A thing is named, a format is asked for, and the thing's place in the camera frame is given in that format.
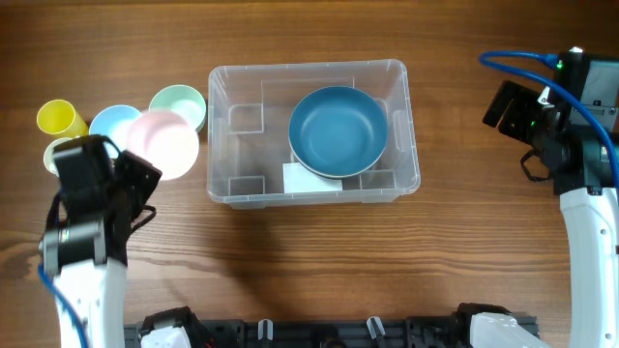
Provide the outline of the light pink bowl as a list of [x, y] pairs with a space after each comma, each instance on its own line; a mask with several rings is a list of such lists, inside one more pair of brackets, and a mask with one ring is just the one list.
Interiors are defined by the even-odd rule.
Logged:
[[199, 138], [179, 114], [148, 110], [130, 125], [126, 149], [151, 162], [162, 172], [162, 180], [170, 181], [192, 169], [199, 153]]

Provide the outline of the light green bowl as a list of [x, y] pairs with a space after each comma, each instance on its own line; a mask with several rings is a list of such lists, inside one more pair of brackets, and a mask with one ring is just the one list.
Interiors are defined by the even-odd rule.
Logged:
[[176, 84], [161, 89], [150, 101], [150, 109], [170, 110], [200, 132], [207, 116], [207, 102], [202, 94], [189, 85]]

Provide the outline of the dark blue plate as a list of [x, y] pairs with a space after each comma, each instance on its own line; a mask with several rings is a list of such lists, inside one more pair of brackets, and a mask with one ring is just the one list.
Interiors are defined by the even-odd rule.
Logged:
[[349, 86], [329, 86], [306, 95], [294, 107], [288, 142], [311, 168], [352, 174], [384, 153], [389, 139], [385, 113], [370, 95]]

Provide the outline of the left arm base joint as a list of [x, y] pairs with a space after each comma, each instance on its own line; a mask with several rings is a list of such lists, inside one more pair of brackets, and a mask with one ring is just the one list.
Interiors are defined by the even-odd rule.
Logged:
[[216, 348], [217, 343], [188, 306], [147, 316], [138, 332], [141, 348]]

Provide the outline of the right arm base joint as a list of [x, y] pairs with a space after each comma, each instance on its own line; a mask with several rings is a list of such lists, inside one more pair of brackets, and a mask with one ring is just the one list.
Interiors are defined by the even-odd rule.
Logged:
[[524, 329], [512, 313], [493, 304], [462, 303], [455, 312], [457, 338], [472, 348], [550, 348]]

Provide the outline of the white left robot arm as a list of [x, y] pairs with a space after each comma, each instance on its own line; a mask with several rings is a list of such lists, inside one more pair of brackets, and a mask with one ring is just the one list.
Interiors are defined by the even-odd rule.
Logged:
[[122, 347], [130, 236], [157, 214], [162, 176], [111, 139], [86, 135], [52, 149], [59, 189], [39, 242], [38, 275], [57, 305], [64, 347]]

